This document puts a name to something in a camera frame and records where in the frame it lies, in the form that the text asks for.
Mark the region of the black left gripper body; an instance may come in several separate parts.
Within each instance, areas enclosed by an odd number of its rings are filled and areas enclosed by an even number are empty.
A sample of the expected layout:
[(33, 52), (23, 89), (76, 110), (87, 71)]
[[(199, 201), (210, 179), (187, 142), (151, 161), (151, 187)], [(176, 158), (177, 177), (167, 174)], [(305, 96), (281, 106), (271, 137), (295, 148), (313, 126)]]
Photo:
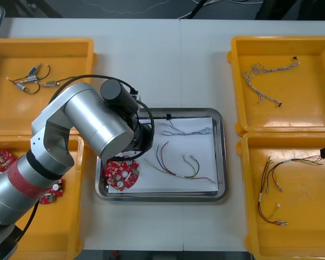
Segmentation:
[(152, 134), (150, 123), (140, 123), (136, 119), (129, 120), (129, 127), (134, 132), (134, 137), (129, 144), (130, 151), (147, 152), (152, 147)]

